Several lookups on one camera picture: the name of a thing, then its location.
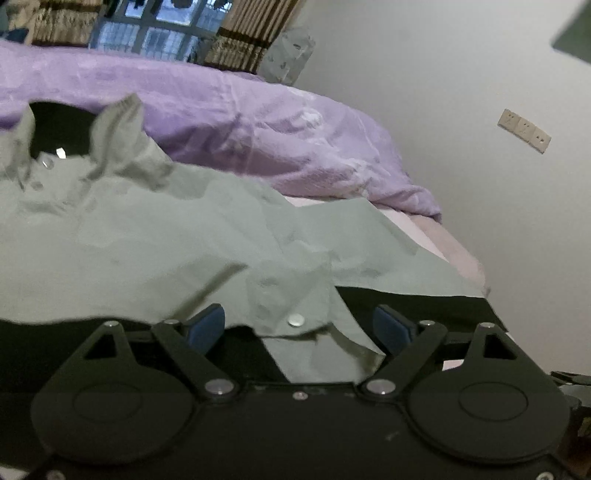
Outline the grey and black jacket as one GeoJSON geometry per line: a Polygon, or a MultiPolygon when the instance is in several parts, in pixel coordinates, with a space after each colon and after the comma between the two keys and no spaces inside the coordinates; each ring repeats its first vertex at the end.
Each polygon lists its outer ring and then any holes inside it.
{"type": "Polygon", "coordinates": [[[360,381],[386,353],[377,304],[418,320],[495,320],[483,292],[363,199],[296,206],[262,183],[172,161],[136,96],[89,150],[33,158],[25,109],[1,136],[1,316],[17,325],[185,320],[211,303],[291,382],[360,381]]]}

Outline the pink bed sheet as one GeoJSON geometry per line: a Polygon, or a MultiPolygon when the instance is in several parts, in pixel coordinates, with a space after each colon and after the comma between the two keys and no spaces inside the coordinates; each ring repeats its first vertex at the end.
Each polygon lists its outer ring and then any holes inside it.
{"type": "Polygon", "coordinates": [[[488,297],[480,262],[435,220],[377,207],[363,198],[311,200],[283,196],[304,208],[304,232],[335,248],[335,284],[380,293],[488,297]]]}

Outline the purple duvet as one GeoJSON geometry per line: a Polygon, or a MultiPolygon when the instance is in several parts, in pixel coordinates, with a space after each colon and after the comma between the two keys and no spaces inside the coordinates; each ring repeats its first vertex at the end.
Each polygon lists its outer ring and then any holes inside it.
{"type": "Polygon", "coordinates": [[[79,48],[1,44],[1,125],[32,100],[92,113],[130,94],[145,132],[184,164],[249,176],[283,195],[356,198],[439,219],[390,133],[362,111],[252,74],[79,48]]]}

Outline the covered standing fan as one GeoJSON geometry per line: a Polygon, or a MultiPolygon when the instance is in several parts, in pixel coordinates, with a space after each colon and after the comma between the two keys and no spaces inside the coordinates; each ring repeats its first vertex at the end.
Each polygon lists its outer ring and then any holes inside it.
{"type": "Polygon", "coordinates": [[[287,29],[266,50],[256,75],[267,83],[294,86],[314,50],[315,39],[308,29],[287,29]]]}

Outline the right beige curtain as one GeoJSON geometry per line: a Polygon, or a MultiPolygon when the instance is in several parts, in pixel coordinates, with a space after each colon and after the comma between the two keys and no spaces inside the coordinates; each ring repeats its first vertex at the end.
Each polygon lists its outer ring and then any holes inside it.
{"type": "Polygon", "coordinates": [[[301,0],[233,1],[204,66],[254,74],[273,41],[304,7],[301,0]]]}

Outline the beige curtain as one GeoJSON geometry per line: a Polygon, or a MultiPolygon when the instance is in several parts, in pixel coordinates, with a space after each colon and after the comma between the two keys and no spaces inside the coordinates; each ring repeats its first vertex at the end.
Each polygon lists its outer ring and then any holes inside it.
{"type": "Polygon", "coordinates": [[[85,48],[107,5],[98,0],[2,1],[1,32],[23,34],[25,45],[85,48]]]}
{"type": "Polygon", "coordinates": [[[204,66],[254,74],[273,41],[304,7],[301,0],[233,1],[204,66]]]}

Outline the left beige curtain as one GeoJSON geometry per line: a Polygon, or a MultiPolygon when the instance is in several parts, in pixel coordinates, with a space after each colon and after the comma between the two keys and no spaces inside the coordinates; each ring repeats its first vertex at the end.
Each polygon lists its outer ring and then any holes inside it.
{"type": "Polygon", "coordinates": [[[2,1],[1,32],[23,34],[25,45],[85,48],[107,5],[98,0],[2,1]]]}

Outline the balcony window frame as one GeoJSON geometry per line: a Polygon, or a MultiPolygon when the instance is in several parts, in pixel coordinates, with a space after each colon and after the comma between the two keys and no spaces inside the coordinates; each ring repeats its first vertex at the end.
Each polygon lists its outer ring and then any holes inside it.
{"type": "Polygon", "coordinates": [[[231,7],[231,1],[111,1],[89,47],[201,64],[231,7]]]}

